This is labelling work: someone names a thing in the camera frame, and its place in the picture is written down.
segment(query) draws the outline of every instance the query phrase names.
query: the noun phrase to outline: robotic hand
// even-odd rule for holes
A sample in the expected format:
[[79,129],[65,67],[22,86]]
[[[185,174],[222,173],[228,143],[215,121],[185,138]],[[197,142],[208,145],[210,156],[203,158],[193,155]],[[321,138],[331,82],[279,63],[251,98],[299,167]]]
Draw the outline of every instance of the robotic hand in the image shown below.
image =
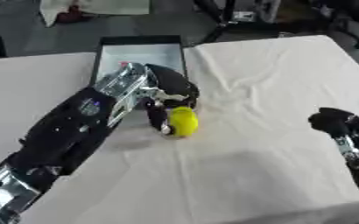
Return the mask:
[[127,63],[93,87],[85,87],[38,121],[20,140],[21,150],[0,164],[0,223],[17,223],[61,176],[71,175],[139,103],[151,125],[167,125],[165,109],[194,107],[197,87],[180,73],[156,65]]
[[336,108],[320,108],[309,118],[312,128],[329,134],[359,188],[359,116]]

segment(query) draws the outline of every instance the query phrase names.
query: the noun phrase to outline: yellow ball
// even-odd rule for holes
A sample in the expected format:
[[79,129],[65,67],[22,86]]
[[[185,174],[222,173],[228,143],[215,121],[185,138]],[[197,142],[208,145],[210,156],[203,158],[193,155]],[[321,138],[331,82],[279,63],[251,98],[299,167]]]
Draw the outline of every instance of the yellow ball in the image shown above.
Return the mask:
[[199,127],[196,114],[188,107],[174,108],[169,117],[169,124],[175,128],[176,137],[189,137]]

